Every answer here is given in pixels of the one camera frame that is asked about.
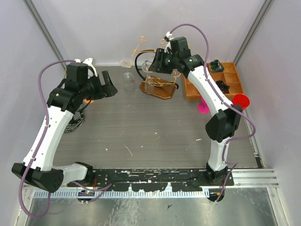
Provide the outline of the clear wine glass front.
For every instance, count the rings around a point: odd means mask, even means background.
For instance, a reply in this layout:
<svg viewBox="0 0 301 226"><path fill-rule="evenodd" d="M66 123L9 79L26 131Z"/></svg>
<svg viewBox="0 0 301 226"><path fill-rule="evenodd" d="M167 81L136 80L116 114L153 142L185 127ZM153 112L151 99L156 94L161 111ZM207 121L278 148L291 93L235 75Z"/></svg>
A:
<svg viewBox="0 0 301 226"><path fill-rule="evenodd" d="M122 84L126 90L133 90L135 88L135 77L129 71L133 65L133 60L129 58L123 58L120 60L119 65L126 69L122 75Z"/></svg>

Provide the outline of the clear wine glass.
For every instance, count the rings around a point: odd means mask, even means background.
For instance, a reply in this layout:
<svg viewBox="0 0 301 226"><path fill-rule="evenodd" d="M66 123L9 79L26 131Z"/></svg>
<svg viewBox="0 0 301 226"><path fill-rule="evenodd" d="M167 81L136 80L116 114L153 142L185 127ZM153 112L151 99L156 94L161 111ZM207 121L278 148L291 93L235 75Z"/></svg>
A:
<svg viewBox="0 0 301 226"><path fill-rule="evenodd" d="M144 81L144 89L146 94L152 95L154 93L155 82L154 79L150 76L149 67L151 65L151 61L145 61L141 68L142 71L146 73L145 81Z"/></svg>
<svg viewBox="0 0 301 226"><path fill-rule="evenodd" d="M135 88L135 77L129 71L133 65L133 60L129 58L123 58L120 60L119 65L126 69L122 75L122 84L126 90L133 90Z"/></svg>

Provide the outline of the orange wine glass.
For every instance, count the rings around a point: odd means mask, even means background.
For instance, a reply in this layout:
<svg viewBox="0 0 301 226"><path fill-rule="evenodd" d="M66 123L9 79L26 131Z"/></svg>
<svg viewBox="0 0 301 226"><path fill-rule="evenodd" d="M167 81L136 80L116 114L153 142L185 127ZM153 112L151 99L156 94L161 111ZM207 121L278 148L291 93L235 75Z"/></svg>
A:
<svg viewBox="0 0 301 226"><path fill-rule="evenodd" d="M90 103L90 104L91 104L91 103L93 103L93 102L94 102L94 100L87 100L87 99L84 99L83 101L84 101L84 103L85 103L85 104L88 104L88 103Z"/></svg>

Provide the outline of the gold wire wine glass rack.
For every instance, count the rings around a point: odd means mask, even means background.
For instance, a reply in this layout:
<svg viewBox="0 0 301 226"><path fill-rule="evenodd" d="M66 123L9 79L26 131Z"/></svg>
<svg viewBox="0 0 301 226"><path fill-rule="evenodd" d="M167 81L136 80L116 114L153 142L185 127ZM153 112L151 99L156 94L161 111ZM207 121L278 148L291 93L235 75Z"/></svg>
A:
<svg viewBox="0 0 301 226"><path fill-rule="evenodd" d="M146 93L145 89L144 89L144 81L145 81L146 73L142 71L142 68L138 68L137 60L138 60L138 57L141 56L142 54L156 53L155 49L144 49L144 50L139 49L139 47L142 44L146 43L147 41L148 41L148 38L146 36L141 36L139 38L140 43L133 50L133 54L131 56L131 59L133 60L132 66L135 67L136 72L142 79L142 82L141 82L139 88L143 93ZM177 79L181 76L181 74L177 73L176 71L173 71L170 75L173 77L174 80L166 81L159 77L152 76L151 73L152 72L150 72L150 76L154 79L154 82L155 82L154 93L151 96L154 96L154 97L157 97L157 98L160 98L163 100L171 99L174 95L175 90L179 88L179 85L176 82L177 82Z"/></svg>

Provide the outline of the striped black white cloth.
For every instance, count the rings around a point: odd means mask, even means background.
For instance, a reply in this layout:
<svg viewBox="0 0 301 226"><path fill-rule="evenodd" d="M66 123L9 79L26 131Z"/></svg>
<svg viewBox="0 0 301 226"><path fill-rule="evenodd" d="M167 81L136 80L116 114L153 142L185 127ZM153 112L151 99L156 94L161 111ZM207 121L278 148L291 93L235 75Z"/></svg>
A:
<svg viewBox="0 0 301 226"><path fill-rule="evenodd" d="M84 106L81 104L64 129L64 134L74 132L85 121Z"/></svg>

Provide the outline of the pink wine glass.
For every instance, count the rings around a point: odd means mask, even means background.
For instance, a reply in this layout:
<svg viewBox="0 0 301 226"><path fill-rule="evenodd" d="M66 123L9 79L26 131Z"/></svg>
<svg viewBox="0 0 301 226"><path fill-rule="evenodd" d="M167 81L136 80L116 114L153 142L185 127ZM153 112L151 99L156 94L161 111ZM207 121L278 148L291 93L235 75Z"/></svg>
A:
<svg viewBox="0 0 301 226"><path fill-rule="evenodd" d="M202 100L201 103L198 104L197 109L201 114L210 113L209 107L207 106L207 104L204 100Z"/></svg>

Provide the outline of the wooden compartment tray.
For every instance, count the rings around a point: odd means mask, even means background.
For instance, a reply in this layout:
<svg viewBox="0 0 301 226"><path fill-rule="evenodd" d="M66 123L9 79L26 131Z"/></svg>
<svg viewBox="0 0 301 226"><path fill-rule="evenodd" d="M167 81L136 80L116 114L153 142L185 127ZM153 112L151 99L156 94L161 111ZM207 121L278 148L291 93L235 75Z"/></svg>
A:
<svg viewBox="0 0 301 226"><path fill-rule="evenodd" d="M236 94L244 94L244 90L241 85L240 77L237 73L235 64L233 62L222 62L222 65L224 66L223 72L213 73L209 70L209 73L215 82L222 80L230 86L229 93L225 94L225 96L229 100L232 100ZM182 78L185 99L200 100L201 95L194 85L188 79L186 79L184 75Z"/></svg>

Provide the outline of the red wine glass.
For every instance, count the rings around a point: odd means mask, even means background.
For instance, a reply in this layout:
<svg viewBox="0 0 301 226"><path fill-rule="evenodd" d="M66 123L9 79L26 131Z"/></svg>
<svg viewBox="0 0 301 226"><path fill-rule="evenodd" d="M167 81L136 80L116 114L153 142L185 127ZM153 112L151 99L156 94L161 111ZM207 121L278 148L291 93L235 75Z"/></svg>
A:
<svg viewBox="0 0 301 226"><path fill-rule="evenodd" d="M250 105L250 99L245 94L236 94L232 102L234 105L240 105L242 110L245 110Z"/></svg>

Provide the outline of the clear wine glass back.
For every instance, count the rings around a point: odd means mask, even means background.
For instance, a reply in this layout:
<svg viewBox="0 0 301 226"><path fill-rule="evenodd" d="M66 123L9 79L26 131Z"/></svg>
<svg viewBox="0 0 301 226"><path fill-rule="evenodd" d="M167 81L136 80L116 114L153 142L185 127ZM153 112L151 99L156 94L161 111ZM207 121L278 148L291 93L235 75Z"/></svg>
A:
<svg viewBox="0 0 301 226"><path fill-rule="evenodd" d="M142 71L146 73L145 81L144 81L144 89L146 94L152 95L154 93L155 82L154 79L150 76L149 67L151 65L151 61L145 61L141 68Z"/></svg>

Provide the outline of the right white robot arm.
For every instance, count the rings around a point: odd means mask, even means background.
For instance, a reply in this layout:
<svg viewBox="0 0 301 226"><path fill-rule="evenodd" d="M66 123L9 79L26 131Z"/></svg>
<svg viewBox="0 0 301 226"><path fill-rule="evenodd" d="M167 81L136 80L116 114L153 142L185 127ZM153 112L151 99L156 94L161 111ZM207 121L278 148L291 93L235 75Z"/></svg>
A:
<svg viewBox="0 0 301 226"><path fill-rule="evenodd" d="M234 105L219 89L211 77L206 64L198 54L192 55L185 37L174 38L170 32L164 37L165 48L158 48L150 72L182 73L201 94L209 108L211 119L205 125L211 139L210 157L205 176L209 184L218 185L227 175L226 157L230 139L238 129L242 107Z"/></svg>

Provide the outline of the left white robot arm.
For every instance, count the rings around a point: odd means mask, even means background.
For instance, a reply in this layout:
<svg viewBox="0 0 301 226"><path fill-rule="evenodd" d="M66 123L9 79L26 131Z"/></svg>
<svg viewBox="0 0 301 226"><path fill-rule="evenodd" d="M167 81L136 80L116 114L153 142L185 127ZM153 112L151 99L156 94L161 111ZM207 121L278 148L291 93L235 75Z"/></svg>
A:
<svg viewBox="0 0 301 226"><path fill-rule="evenodd" d="M117 94L109 73L103 71L104 84L93 65L93 59L67 60L66 77L54 88L47 100L42 99L45 119L22 163L14 163L12 173L28 184L54 193L61 185L77 181L83 186L94 182L93 167L76 162L55 167L53 160L65 128L84 100L94 101Z"/></svg>

